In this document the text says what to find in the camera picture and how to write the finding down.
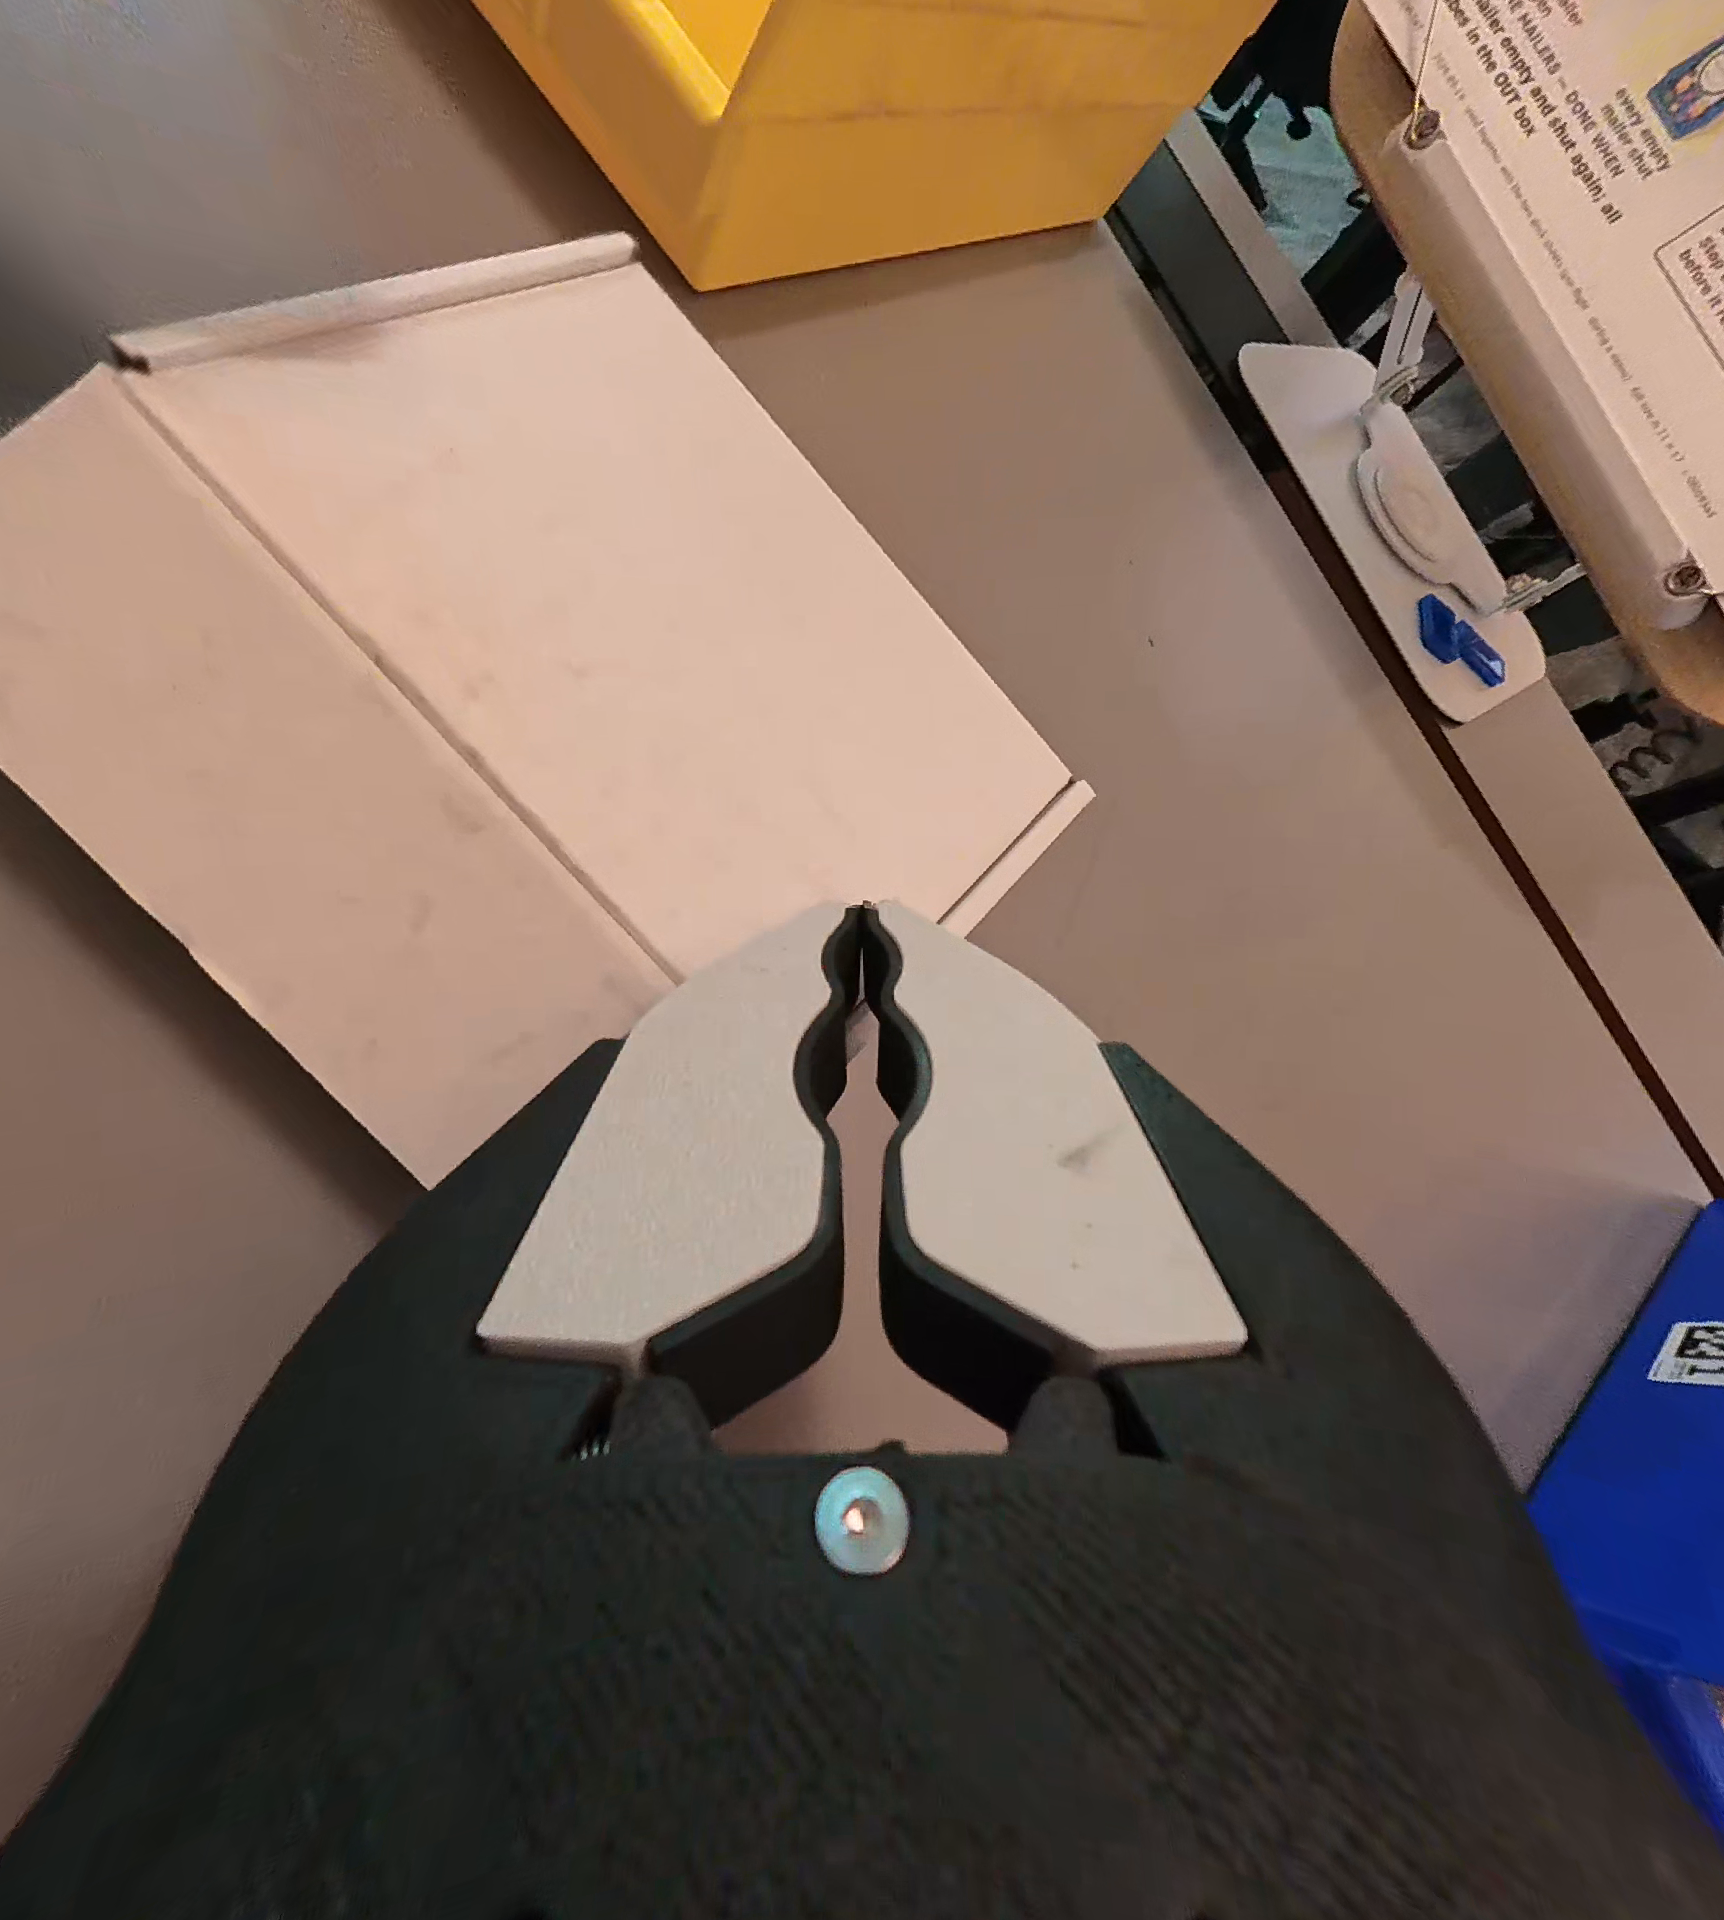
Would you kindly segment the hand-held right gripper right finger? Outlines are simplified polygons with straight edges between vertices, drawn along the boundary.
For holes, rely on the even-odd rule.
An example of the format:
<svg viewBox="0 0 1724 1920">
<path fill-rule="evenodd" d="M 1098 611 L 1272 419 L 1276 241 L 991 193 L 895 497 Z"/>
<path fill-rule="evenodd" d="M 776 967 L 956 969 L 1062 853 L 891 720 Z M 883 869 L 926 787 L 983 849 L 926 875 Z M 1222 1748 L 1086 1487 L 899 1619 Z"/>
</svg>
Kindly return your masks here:
<svg viewBox="0 0 1724 1920">
<path fill-rule="evenodd" d="M 1239 1355 L 1249 1327 L 1098 1036 L 899 903 L 866 908 L 863 954 L 900 1363 L 1014 1428 L 1053 1378 Z"/>
</svg>

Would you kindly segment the white cardboard mailer box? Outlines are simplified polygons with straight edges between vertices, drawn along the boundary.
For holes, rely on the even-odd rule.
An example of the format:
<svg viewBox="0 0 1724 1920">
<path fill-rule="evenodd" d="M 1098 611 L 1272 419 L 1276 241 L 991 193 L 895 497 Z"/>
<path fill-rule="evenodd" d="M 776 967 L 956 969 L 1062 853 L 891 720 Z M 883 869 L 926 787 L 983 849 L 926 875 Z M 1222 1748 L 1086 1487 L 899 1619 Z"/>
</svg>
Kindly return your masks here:
<svg viewBox="0 0 1724 1920">
<path fill-rule="evenodd" d="M 0 773 L 421 1186 L 1093 800 L 604 235 L 128 333 L 0 441 Z"/>
</svg>

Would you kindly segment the blue plastic bin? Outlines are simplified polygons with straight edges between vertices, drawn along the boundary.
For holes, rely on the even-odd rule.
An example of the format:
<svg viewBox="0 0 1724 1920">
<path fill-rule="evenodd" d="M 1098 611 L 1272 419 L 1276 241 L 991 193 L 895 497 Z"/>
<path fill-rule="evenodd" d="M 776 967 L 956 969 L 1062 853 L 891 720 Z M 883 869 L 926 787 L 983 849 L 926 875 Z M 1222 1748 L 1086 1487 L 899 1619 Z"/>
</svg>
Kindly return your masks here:
<svg viewBox="0 0 1724 1920">
<path fill-rule="evenodd" d="M 1649 1287 L 1529 1510 L 1617 1693 L 1724 1845 L 1724 1200 Z"/>
</svg>

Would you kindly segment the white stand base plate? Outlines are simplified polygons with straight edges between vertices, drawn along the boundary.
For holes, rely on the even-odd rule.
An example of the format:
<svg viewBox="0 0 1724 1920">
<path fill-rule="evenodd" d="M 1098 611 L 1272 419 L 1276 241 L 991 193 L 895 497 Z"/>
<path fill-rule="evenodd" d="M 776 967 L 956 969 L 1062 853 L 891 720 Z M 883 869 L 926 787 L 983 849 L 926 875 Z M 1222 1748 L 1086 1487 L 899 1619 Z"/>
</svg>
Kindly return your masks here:
<svg viewBox="0 0 1724 1920">
<path fill-rule="evenodd" d="M 1378 371 L 1349 348 L 1254 343 L 1239 375 L 1428 704 L 1467 724 L 1544 682 L 1540 637 Z M 1505 658 L 1505 685 L 1426 654 L 1418 600 L 1430 595 Z"/>
</svg>

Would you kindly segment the small blue clip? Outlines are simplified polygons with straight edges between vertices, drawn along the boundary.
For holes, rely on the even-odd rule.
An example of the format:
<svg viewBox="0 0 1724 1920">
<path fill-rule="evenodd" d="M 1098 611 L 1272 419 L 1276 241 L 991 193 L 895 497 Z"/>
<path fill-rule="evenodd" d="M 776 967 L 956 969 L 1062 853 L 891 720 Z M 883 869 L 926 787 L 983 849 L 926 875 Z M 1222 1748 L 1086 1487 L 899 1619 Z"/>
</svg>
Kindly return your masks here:
<svg viewBox="0 0 1724 1920">
<path fill-rule="evenodd" d="M 1425 595 L 1417 603 L 1417 622 L 1418 643 L 1430 660 L 1467 669 L 1484 689 L 1506 685 L 1506 660 L 1444 599 Z"/>
</svg>

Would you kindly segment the yellow plastic bin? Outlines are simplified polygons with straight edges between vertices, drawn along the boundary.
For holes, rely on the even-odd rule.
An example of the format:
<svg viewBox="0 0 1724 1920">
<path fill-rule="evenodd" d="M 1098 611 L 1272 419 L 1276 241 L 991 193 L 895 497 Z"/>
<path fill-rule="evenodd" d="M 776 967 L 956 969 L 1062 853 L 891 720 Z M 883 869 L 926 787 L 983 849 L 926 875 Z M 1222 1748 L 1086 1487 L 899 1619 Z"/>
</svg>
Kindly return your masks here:
<svg viewBox="0 0 1724 1920">
<path fill-rule="evenodd" d="M 478 3 L 696 292 L 1102 220 L 1268 3 Z"/>
</svg>

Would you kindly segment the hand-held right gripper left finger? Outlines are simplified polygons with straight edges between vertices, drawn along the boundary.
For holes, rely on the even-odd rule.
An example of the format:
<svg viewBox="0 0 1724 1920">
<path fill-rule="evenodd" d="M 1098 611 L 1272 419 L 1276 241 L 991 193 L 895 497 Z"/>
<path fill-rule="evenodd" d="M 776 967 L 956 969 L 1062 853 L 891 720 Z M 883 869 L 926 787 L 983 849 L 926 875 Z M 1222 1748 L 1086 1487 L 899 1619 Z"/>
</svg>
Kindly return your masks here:
<svg viewBox="0 0 1724 1920">
<path fill-rule="evenodd" d="M 493 1355 L 680 1381 L 732 1420 L 806 1374 L 845 1313 L 842 1151 L 861 912 L 804 910 L 622 1041 L 504 1269 Z"/>
</svg>

